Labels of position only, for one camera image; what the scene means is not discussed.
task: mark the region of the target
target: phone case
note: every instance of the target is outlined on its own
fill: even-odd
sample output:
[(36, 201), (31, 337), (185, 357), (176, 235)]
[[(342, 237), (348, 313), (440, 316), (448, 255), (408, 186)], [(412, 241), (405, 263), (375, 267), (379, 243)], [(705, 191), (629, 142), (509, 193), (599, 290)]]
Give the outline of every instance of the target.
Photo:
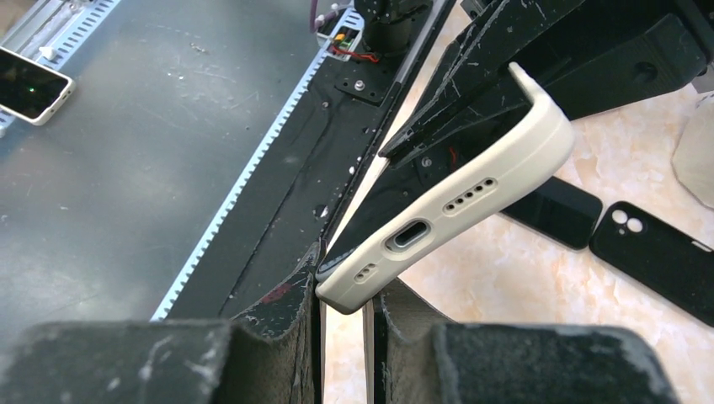
[(617, 202), (595, 230), (590, 250), (714, 327), (714, 252), (703, 243), (635, 205)]
[(598, 197), (553, 177), (501, 213), (566, 247), (582, 250), (602, 210)]
[(317, 287), (344, 314), (466, 229), (543, 184), (570, 156), (573, 127), (523, 69), (509, 70), (533, 106), (509, 133), (436, 184), (347, 257)]
[(17, 54), (16, 52), (12, 52), (5, 48), (0, 48), (0, 51), (10, 53), (11, 55), (13, 55), (19, 59), (22, 59), (32, 65), (35, 65), (35, 66), (40, 67), (44, 70), (47, 70), (51, 74), (53, 74), (57, 77), (61, 77), (67, 81), (67, 86), (61, 91), (61, 93), (59, 94), (59, 96), (57, 97), (55, 102), (52, 103), (52, 105), (50, 105), (49, 108), (45, 109), (45, 111), (43, 111), (43, 113), (40, 114), (40, 116), (38, 116), (37, 118), (32, 119), (28, 116), (25, 116), (24, 114), (21, 114), (18, 111), (15, 111), (14, 109), (10, 109), (9, 107), (7, 107), (5, 105), (0, 104), (0, 109), (7, 112), (8, 114), (11, 114), (12, 116), (20, 118), (21, 120), (24, 120), (25, 122), (29, 122), (35, 126), (44, 125), (48, 120), (50, 120), (52, 115), (54, 115), (57, 112), (57, 110), (59, 110), (59, 108), (67, 101), (67, 98), (69, 98), (70, 94), (72, 94), (72, 92), (74, 91), (77, 84), (70, 77), (68, 77), (62, 73), (59, 73), (57, 71), (54, 71), (47, 66), (42, 66), (40, 63), (33, 61), (31, 59), (28, 59), (27, 57), (21, 56), (21, 55)]

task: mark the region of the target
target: gray metal surface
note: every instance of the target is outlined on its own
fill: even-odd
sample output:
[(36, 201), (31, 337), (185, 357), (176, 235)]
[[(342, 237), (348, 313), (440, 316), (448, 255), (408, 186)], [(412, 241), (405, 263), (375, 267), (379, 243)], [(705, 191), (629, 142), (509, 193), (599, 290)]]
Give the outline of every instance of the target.
[(121, 1), (62, 69), (62, 111), (0, 141), (0, 348), (152, 315), (315, 56), (306, 9)]

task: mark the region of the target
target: black phone case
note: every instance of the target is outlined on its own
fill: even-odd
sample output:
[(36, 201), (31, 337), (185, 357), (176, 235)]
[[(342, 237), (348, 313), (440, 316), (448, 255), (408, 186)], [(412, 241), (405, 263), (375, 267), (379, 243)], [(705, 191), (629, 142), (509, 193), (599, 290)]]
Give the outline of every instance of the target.
[(574, 250), (588, 246), (603, 203), (598, 197), (552, 177), (501, 213)]
[[(634, 232), (612, 212), (637, 218)], [(612, 205), (590, 240), (597, 257), (714, 327), (714, 252), (657, 217), (627, 202)]]

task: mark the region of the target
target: white object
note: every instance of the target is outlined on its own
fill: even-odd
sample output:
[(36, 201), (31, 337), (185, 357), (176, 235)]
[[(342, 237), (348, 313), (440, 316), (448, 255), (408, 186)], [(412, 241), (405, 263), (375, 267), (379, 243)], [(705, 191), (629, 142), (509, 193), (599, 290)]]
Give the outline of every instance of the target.
[(53, 75), (55, 77), (59, 77), (64, 82), (67, 83), (67, 85), (60, 92), (58, 92), (57, 98), (52, 102), (52, 104), (50, 104), (36, 118), (31, 118), (29, 116), (21, 114), (19, 111), (15, 111), (14, 109), (9, 108), (7, 105), (0, 104), (0, 109), (7, 112), (8, 114), (16, 116), (26, 122), (30, 122), (32, 125), (35, 125), (35, 126), (43, 125), (44, 123), (47, 122), (47, 120), (52, 115), (54, 115), (57, 112), (57, 110), (65, 103), (65, 101), (67, 101), (67, 98), (69, 97), (70, 94), (72, 94), (72, 91), (77, 86), (77, 84), (70, 77), (65, 76), (64, 74), (61, 74), (59, 72), (55, 72), (54, 70), (52, 70), (48, 67), (42, 66), (40, 63), (37, 63), (36, 61), (32, 61), (24, 56), (21, 56), (21, 55), (18, 55), (17, 53), (11, 52), (10, 50), (0, 47), (0, 52), (9, 54), (9, 57), (11, 57), (11, 58), (14, 57), (14, 58), (20, 59), (21, 61), (24, 61), (30, 65), (34, 65), (34, 66), (38, 67), (39, 69), (45, 70), (45, 71), (49, 72), (51, 75)]
[(419, 197), (363, 242), (317, 287), (335, 310), (353, 313), (437, 247), (542, 185), (570, 156), (573, 127), (516, 63), (530, 112), (485, 152)]
[(672, 156), (677, 179), (704, 206), (714, 209), (714, 92), (698, 104)]
[(52, 61), (57, 57), (57, 51), (51, 46), (41, 46), (40, 54), (48, 61)]

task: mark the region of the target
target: beige marble tile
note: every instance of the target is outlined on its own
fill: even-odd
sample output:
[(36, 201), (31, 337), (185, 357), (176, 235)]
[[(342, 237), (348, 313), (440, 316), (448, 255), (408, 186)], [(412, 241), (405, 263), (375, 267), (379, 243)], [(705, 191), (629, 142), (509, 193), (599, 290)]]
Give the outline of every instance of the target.
[[(429, 58), (467, 23), (460, 9)], [(420, 76), (395, 126), (429, 79)], [(698, 99), (692, 88), (579, 120), (573, 157), (558, 176), (599, 196), (628, 200), (714, 245), (714, 211), (676, 180), (670, 159)], [(383, 167), (376, 162), (368, 178)], [(363, 187), (363, 198), (370, 186)], [(415, 264), (401, 277), (459, 322), (617, 325), (657, 351), (683, 403), (714, 402), (714, 331), (602, 263), (502, 216), (493, 216)], [(366, 402), (361, 314), (328, 313), (326, 403)]]

